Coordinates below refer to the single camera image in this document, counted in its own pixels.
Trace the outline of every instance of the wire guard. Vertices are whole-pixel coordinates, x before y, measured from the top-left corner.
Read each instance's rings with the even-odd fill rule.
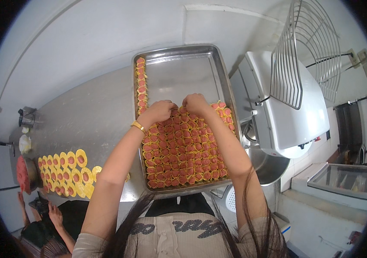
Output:
[[[271,53],[270,95],[300,109],[303,92],[297,42],[310,51],[316,63],[315,80],[324,97],[334,102],[340,82],[340,46],[331,19],[315,0],[293,0],[291,3],[284,30]]]

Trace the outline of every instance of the wall socket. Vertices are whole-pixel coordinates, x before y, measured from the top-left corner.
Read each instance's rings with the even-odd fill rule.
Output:
[[[364,72],[366,74],[367,77],[367,49],[362,49],[360,52],[357,53],[357,56],[360,59],[360,62],[362,63]]]
[[[359,59],[357,58],[356,52],[354,52],[353,49],[350,49],[347,51],[347,53],[352,53],[353,56],[348,55],[348,58],[350,58],[351,65],[354,69],[360,66]]]

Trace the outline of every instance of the stainless steel table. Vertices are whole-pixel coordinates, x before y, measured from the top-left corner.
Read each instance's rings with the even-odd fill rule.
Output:
[[[27,133],[31,138],[31,151],[25,156],[35,158],[37,163],[38,157],[60,152],[76,152],[81,148],[87,154],[89,169],[103,166],[114,146],[133,122],[131,70],[132,68],[128,66],[96,77],[63,93],[37,110],[35,125]],[[17,158],[21,155],[18,150],[21,135],[21,128],[17,127],[9,138],[10,142],[15,143],[15,157],[12,150],[10,151],[13,173],[16,170]],[[121,201],[136,201],[145,191],[144,183],[142,166],[136,155],[130,169],[130,180],[125,183]],[[156,195],[156,199],[208,191],[213,188],[216,186],[185,193],[159,194]],[[61,197],[71,200],[87,199],[79,196]]]

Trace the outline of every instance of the black hair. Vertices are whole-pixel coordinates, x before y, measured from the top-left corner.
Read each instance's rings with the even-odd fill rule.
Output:
[[[256,253],[249,253],[248,250],[240,250],[238,249],[237,243],[240,242],[239,237],[235,234],[232,234],[228,228],[228,225],[225,223],[225,220],[222,217],[221,212],[215,201],[212,199],[213,206],[215,208],[215,216],[221,222],[223,239],[226,245],[226,249],[228,250],[229,257],[258,257],[258,258],[267,258],[267,257],[287,257],[287,245],[285,243],[284,237],[279,231],[278,225],[274,218],[271,216],[271,211],[268,208],[268,204],[266,205],[267,209],[267,217],[266,223],[263,227],[263,232],[256,232],[252,221],[248,212],[248,203],[247,203],[247,191],[248,185],[251,180],[252,173],[255,173],[254,170],[249,173],[248,178],[246,180],[244,192],[243,192],[243,210],[244,215],[247,219],[248,229],[251,232],[252,239],[254,241]],[[154,199],[153,194],[143,195],[137,200],[132,209],[129,211],[129,214],[124,219],[123,223],[120,225],[119,229],[116,231],[116,224],[114,224],[109,231],[107,236],[108,244],[101,246],[102,258],[122,258],[125,255],[126,246],[128,245],[129,233],[132,230],[136,220],[139,216],[149,209],[150,202]],[[137,248],[138,241],[136,241],[136,249],[135,249],[135,257],[137,257]]]

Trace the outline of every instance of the bowl of ground meat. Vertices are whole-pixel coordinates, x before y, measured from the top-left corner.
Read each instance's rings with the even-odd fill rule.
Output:
[[[38,172],[34,161],[20,156],[17,159],[17,181],[22,191],[31,194],[38,186]]]

